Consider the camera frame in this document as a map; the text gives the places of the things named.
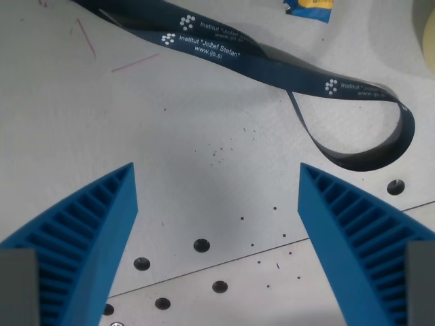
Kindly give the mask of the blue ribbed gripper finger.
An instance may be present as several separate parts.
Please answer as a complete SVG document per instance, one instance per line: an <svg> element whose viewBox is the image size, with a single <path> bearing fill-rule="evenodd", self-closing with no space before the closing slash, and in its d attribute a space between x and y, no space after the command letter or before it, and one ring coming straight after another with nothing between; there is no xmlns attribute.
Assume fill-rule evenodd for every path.
<svg viewBox="0 0 435 326"><path fill-rule="evenodd" d="M407 325L405 253L434 232L364 190L302 163L298 214L348 325Z"/></svg>
<svg viewBox="0 0 435 326"><path fill-rule="evenodd" d="M5 240L36 253L40 325L98 325L138 213L128 163L62 199Z"/></svg>

